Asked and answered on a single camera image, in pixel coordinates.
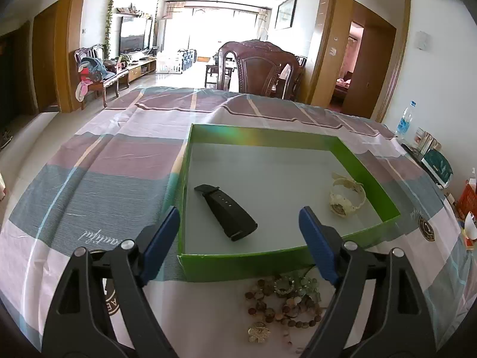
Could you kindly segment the clear water bottle blue label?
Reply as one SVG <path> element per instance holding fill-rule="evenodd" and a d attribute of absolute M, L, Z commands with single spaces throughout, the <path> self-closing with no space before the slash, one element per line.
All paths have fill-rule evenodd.
<path fill-rule="evenodd" d="M 407 133 L 407 131 L 409 130 L 415 107 L 416 107 L 416 102 L 411 101 L 410 105 L 404 110 L 403 115 L 401 116 L 395 131 L 396 136 L 398 138 L 403 138 L 405 134 Z"/>

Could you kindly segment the dark wooden dining chair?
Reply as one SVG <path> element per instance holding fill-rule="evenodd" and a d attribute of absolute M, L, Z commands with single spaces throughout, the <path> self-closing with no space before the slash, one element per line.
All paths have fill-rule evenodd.
<path fill-rule="evenodd" d="M 226 56 L 231 53 L 238 71 L 239 93 L 291 100 L 303 67 L 297 57 L 268 41 L 229 41 L 218 50 L 217 89 L 226 90 Z"/>

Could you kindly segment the black television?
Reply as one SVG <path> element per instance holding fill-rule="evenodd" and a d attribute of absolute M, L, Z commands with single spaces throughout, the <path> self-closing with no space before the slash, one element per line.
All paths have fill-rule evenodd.
<path fill-rule="evenodd" d="M 153 20 L 146 16 L 123 16 L 120 23 L 119 54 L 150 47 Z"/>

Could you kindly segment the wooden tv cabinet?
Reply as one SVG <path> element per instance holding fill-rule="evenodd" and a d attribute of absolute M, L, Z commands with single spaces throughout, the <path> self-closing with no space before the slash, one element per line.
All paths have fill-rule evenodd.
<path fill-rule="evenodd" d="M 156 57 L 142 57 L 138 61 L 128 64 L 127 84 L 156 71 Z"/>

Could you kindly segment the cream white wristwatch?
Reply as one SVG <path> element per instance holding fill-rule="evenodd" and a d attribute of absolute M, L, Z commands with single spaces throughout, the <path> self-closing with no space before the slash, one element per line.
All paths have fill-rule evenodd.
<path fill-rule="evenodd" d="M 359 211 L 366 201 L 366 191 L 361 183 L 347 176 L 332 173 L 329 205 L 336 215 L 350 217 Z"/>

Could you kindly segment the green book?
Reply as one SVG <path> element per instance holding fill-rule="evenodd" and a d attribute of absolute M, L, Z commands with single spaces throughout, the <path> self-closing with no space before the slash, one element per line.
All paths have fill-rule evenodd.
<path fill-rule="evenodd" d="M 439 188 L 445 189 L 449 187 L 453 178 L 453 170 L 441 152 L 430 149 L 422 158 L 421 163 Z"/>

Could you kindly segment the black wristwatch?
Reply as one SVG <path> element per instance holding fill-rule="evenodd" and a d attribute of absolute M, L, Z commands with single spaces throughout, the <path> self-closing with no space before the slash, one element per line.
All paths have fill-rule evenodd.
<path fill-rule="evenodd" d="M 237 242 L 255 232 L 258 223 L 232 197 L 218 187 L 202 184 L 194 188 L 201 193 L 225 235 Z"/>

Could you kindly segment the green cardboard box tray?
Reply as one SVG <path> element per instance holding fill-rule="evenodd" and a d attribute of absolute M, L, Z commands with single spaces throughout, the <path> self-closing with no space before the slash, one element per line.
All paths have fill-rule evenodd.
<path fill-rule="evenodd" d="M 332 173 L 361 183 L 366 204 L 350 217 L 329 205 Z M 232 197 L 258 223 L 232 242 L 196 186 Z M 358 157 L 332 136 L 214 124 L 192 126 L 179 186 L 179 264 L 187 280 L 216 282 L 270 276 L 313 264 L 298 226 L 309 206 L 319 221 L 367 247 L 400 212 Z"/>

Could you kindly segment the gold flower brooch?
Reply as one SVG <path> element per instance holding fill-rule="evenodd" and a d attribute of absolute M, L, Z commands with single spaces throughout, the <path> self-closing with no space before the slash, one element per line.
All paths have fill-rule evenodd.
<path fill-rule="evenodd" d="M 265 343 L 271 331 L 263 322 L 254 322 L 247 330 L 247 337 L 250 343 Z"/>

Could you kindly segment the red box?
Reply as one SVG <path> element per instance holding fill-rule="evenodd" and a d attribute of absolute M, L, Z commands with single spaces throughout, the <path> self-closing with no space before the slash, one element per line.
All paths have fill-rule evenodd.
<path fill-rule="evenodd" d="M 467 184 L 457 202 L 457 211 L 459 217 L 464 220 L 468 212 L 477 215 L 477 195 L 471 185 Z"/>

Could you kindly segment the striped plaid tablecloth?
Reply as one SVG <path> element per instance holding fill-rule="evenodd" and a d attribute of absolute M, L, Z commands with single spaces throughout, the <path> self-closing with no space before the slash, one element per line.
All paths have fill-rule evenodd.
<path fill-rule="evenodd" d="M 1 228 L 1 299 L 41 346 L 53 291 L 73 250 L 110 250 L 179 199 L 193 124 L 339 138 L 382 185 L 400 216 L 367 246 L 402 248 L 442 346 L 476 303 L 476 254 L 450 203 L 384 125 L 321 107 L 211 89 L 132 91 L 86 123 L 44 165 Z"/>

